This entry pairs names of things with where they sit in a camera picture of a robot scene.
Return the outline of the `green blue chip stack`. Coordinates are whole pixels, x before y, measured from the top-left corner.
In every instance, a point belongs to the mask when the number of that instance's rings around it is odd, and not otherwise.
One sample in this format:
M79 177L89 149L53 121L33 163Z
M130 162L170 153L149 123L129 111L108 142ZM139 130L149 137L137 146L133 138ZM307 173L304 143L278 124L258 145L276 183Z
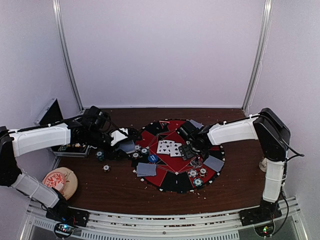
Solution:
M105 157L104 157L104 152L103 151L97 151L96 154L95 154L96 158L99 160L99 161L104 161L105 160Z

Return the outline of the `brown red chip stack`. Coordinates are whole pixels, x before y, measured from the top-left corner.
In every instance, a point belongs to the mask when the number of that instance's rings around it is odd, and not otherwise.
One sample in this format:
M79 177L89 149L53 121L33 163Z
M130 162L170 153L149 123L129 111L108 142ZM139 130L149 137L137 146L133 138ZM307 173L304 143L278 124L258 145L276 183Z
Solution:
M108 164L106 164L106 165L104 165L104 166L102 167L102 169L103 169L103 171L104 171L105 173L107 173L107 172L109 172L109 171L111 170L111 167L110 167Z

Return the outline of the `grey cards seat six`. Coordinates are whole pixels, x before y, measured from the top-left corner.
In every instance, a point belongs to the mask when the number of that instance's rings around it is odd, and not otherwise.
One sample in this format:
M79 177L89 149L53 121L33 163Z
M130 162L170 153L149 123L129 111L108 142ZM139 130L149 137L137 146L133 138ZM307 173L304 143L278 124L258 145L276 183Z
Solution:
M201 124L201 123L199 123L199 122L197 122L197 121L195 121L195 120L193 120L193 119L190 119L189 120L189 122L191 123L191 124L193 124L196 128L198 128L198 129L201 129L204 125L203 124Z

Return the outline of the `blue orange poker chip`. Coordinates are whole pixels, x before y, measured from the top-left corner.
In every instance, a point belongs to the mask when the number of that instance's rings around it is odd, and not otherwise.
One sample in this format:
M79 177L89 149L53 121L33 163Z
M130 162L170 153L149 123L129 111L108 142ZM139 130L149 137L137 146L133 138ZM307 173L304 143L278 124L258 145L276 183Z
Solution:
M198 175L198 172L196 171L196 170L190 170L190 171L188 171L188 176L190 177L190 178L195 178L197 175Z

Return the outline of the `brown white poker chip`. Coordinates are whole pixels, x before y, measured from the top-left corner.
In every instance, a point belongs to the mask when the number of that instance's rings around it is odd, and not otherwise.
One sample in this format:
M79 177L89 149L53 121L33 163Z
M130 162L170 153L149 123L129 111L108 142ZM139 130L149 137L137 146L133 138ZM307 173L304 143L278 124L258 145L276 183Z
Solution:
M207 173L208 173L208 171L207 171L206 168L201 168L201 169L199 170L199 176L202 177L202 178L206 177L206 176L207 176Z

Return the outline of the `grey cards seat nine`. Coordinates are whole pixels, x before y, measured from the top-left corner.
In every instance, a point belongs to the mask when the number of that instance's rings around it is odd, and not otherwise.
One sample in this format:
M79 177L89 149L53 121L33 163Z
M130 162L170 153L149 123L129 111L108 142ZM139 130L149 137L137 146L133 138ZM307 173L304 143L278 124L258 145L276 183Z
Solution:
M214 170L215 172L220 172L225 162L220 160L214 156L209 155L208 158L203 162L203 164L210 169Z

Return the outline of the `green blue poker chip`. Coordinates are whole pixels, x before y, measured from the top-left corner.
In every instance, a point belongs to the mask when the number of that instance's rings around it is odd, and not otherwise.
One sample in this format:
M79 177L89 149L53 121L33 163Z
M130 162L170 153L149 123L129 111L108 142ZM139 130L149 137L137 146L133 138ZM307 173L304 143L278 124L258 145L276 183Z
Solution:
M193 184L195 187L200 187L203 185L203 180L201 178L195 178L193 180Z

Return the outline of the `grey cards seat two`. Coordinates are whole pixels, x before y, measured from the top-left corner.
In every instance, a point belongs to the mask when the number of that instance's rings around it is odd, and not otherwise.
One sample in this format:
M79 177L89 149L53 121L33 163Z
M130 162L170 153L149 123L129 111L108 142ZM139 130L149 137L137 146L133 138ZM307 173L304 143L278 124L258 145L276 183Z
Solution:
M139 162L136 167L138 177L153 177L157 175L157 165Z

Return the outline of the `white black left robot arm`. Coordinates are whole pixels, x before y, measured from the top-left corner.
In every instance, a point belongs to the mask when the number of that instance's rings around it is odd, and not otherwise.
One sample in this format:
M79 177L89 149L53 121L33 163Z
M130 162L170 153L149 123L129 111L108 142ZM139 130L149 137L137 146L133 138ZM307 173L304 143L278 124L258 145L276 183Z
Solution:
M1 126L0 185L12 187L40 202L55 220L70 223L75 217L66 198L19 168L16 158L54 146L85 144L118 159L126 155L120 145L141 139L141 131L132 127L119 128L108 113L96 106L84 114L35 127L9 130Z

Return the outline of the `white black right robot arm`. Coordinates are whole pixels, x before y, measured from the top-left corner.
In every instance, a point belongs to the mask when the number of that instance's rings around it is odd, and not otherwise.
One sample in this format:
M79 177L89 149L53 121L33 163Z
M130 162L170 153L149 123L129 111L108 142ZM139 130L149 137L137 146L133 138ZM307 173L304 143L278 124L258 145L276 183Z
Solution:
M293 152L295 157L303 157L290 146L291 132L283 121L268 107L246 118L198 128L190 121L184 123L177 133L186 141L178 148L183 160L193 157L209 158L212 147L224 143L258 140L266 160L265 184L258 207L239 212L242 223L271 221L278 215L279 198L283 196L283 186L287 177L287 166Z

